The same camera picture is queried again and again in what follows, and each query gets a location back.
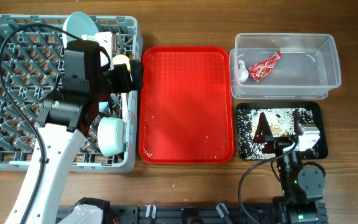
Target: red tray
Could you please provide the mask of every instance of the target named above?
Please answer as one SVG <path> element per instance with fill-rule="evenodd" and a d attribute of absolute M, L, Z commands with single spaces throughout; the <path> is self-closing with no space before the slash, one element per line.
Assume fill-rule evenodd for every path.
<path fill-rule="evenodd" d="M 139 154 L 155 164 L 219 164 L 234 154 L 229 56 L 152 47 L 143 56 Z"/>

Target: red candy wrapper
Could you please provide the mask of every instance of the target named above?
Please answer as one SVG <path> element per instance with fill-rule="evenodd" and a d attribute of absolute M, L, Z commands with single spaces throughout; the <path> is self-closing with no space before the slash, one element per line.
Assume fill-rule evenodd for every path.
<path fill-rule="evenodd" d="M 268 59 L 265 59 L 248 69 L 249 75 L 256 81 L 261 81 L 267 74 L 269 74 L 276 64 L 277 60 L 282 58 L 283 55 L 278 50 Z"/>

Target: clear plastic bin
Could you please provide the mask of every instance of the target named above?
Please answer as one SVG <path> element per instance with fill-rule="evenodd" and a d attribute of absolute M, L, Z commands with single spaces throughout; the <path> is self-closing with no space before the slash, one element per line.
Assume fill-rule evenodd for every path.
<path fill-rule="evenodd" d="M 283 58 L 258 83 L 241 83 L 238 60 L 248 69 L 280 50 Z M 334 38 L 329 34 L 238 34 L 230 53 L 232 95 L 237 99 L 324 99 L 341 85 Z"/>

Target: gray plastic crate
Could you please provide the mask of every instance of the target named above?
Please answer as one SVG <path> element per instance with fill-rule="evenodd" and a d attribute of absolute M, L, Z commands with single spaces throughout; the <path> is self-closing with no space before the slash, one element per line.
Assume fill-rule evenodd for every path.
<path fill-rule="evenodd" d="M 0 15 L 0 45 L 14 29 L 29 23 L 63 27 L 68 16 Z M 111 31 L 121 38 L 122 54 L 141 59 L 143 39 L 135 18 L 130 16 L 90 16 L 100 31 Z M 64 72 L 62 34 L 48 28 L 34 27 L 21 32 L 8 43 L 4 53 L 5 81 L 14 99 L 32 122 L 36 121 L 38 105 L 55 85 L 59 73 Z M 113 111 L 105 113 L 119 117 L 121 95 L 111 95 Z M 129 93 L 129 121 L 126 129 L 127 150 L 121 155 L 104 157 L 97 147 L 97 125 L 93 121 L 87 141 L 71 167 L 75 172 L 129 172 L 135 166 L 137 131 L 137 91 Z M 20 120 L 0 86 L 0 170 L 27 170 L 35 141 L 28 127 Z"/>

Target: black tray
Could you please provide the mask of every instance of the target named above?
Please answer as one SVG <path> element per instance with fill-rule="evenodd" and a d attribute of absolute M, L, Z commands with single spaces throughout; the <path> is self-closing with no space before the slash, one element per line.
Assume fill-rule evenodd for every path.
<path fill-rule="evenodd" d="M 318 156 L 313 154 L 312 150 L 306 150 L 302 152 L 303 159 L 324 159 L 328 156 L 327 141 L 324 132 L 323 125 L 323 116 L 321 115 L 321 109 L 319 104 L 314 101 L 295 101 L 295 102 L 279 102 L 279 103 L 239 103 L 236 106 L 235 114 L 235 127 L 236 128 L 236 141 L 238 145 L 238 133 L 240 126 L 238 125 L 237 114 L 239 110 L 259 110 L 259 109 L 279 109 L 279 108 L 305 108 L 308 111 L 312 112 L 314 124 L 320 130 L 320 139 L 317 142 L 317 145 L 314 146 L 314 150 L 318 152 Z M 245 159 L 250 153 L 250 148 L 246 144 L 243 144 L 242 149 L 239 149 L 240 156 Z"/>

